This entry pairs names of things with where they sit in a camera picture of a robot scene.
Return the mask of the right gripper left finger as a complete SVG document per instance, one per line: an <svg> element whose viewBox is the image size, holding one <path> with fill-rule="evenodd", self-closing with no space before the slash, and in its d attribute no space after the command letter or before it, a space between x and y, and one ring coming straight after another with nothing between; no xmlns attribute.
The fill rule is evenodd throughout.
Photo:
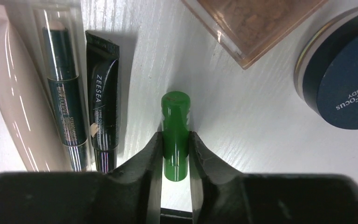
<svg viewBox="0 0 358 224"><path fill-rule="evenodd" d="M162 134L110 173L0 173L0 224L158 224Z"/></svg>

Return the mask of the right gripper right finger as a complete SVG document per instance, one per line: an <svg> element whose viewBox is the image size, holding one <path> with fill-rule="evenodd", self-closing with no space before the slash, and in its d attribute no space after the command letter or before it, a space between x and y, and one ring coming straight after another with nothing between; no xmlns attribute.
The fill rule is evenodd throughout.
<svg viewBox="0 0 358 224"><path fill-rule="evenodd" d="M358 224L358 184L337 174L243 173L189 135L195 224Z"/></svg>

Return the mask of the green lipstick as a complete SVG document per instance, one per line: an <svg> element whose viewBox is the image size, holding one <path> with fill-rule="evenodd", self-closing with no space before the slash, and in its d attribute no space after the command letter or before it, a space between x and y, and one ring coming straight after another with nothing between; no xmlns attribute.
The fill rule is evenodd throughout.
<svg viewBox="0 0 358 224"><path fill-rule="evenodd" d="M188 173L190 97L181 91L166 93L161 99L164 175L173 182Z"/></svg>

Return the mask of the beige cream tube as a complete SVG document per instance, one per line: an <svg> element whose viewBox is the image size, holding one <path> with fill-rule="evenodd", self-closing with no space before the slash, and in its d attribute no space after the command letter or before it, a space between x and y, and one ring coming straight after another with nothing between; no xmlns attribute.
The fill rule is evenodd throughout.
<svg viewBox="0 0 358 224"><path fill-rule="evenodd" d="M0 112L28 171L71 169L37 70L3 5L0 5Z"/></svg>

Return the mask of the dark green concealer stick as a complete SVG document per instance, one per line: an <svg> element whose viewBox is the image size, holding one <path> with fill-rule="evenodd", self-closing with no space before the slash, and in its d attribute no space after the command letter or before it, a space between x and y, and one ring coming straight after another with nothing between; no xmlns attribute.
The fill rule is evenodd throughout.
<svg viewBox="0 0 358 224"><path fill-rule="evenodd" d="M89 163L88 137L71 10L59 5L34 6L33 13L61 142L72 170L85 171Z"/></svg>

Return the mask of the black Zeesea tube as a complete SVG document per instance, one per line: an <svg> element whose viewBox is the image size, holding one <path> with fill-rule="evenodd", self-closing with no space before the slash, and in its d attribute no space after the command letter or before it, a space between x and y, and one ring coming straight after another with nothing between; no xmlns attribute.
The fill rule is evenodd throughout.
<svg viewBox="0 0 358 224"><path fill-rule="evenodd" d="M85 32L89 129L96 169L109 173L117 166L119 144L119 46Z"/></svg>

